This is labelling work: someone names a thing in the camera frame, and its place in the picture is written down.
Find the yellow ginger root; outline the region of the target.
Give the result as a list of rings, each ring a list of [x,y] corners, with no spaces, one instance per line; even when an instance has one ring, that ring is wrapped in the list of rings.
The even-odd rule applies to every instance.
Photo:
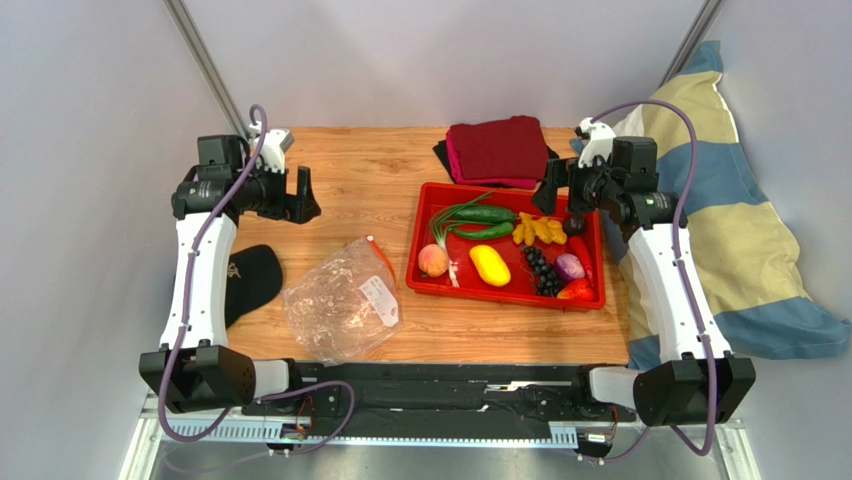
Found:
[[[560,220],[549,217],[534,218],[531,214],[520,212],[519,223],[512,232],[512,240],[517,245],[533,246],[536,240],[544,244],[565,245],[568,235]]]

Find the red chili pepper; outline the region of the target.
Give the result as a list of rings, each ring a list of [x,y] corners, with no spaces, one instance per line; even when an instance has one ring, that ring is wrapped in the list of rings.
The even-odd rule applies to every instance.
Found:
[[[590,255],[589,249],[586,247],[585,242],[583,241],[581,236],[571,236],[568,238],[568,245],[574,252],[574,255],[580,261],[581,266],[585,272],[585,278],[589,282],[594,281],[594,268],[592,263],[592,257]]]

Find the purple onion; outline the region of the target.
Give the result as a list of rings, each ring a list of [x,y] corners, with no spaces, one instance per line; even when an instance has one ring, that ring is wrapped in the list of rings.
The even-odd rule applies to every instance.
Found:
[[[554,261],[554,270],[565,282],[586,277],[586,271],[580,259],[571,253],[563,253],[557,256]]]

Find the black grape bunch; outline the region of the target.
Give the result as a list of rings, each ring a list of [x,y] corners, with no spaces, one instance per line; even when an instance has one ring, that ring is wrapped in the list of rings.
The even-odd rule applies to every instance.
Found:
[[[524,246],[521,252],[532,273],[536,294],[555,298],[564,287],[555,266],[547,260],[543,251],[534,246]]]

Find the red orange tomato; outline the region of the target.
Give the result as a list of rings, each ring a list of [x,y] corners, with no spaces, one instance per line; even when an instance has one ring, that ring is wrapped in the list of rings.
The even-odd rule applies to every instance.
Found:
[[[596,298],[596,292],[586,278],[572,280],[557,294],[557,298],[572,302],[589,302]]]

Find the clear zip top bag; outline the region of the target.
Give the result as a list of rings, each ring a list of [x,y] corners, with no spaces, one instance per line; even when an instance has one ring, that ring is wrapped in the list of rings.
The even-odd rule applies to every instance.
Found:
[[[371,235],[327,257],[282,294],[296,342],[327,366],[363,359],[402,326],[395,272]]]

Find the peach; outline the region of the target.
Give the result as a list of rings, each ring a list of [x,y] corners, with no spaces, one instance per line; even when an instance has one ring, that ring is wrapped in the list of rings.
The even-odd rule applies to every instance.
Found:
[[[428,277],[439,278],[447,272],[450,260],[444,247],[437,243],[431,243],[418,252],[417,265],[420,271]]]

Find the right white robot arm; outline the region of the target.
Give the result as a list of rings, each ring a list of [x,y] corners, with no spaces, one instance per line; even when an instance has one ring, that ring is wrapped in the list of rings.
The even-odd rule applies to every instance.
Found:
[[[715,427],[732,417],[756,372],[751,360],[733,354],[712,318],[687,248],[686,218],[676,210],[680,197],[659,190],[656,155],[650,138],[617,137],[609,153],[589,162],[551,159],[532,202],[551,214],[558,190],[567,188],[571,213],[608,214],[639,270],[637,283],[659,330],[656,367],[581,367],[586,402],[632,410],[648,426]]]

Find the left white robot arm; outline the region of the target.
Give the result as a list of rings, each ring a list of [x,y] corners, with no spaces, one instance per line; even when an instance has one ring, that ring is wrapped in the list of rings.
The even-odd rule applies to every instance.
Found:
[[[309,168],[286,191],[288,129],[252,141],[238,135],[198,139],[199,160],[172,194],[178,263],[166,328],[156,351],[139,360],[141,378],[164,408],[187,413],[243,407],[286,392],[297,369],[288,359],[252,360],[228,346],[228,267],[240,216],[304,224],[321,209]]]

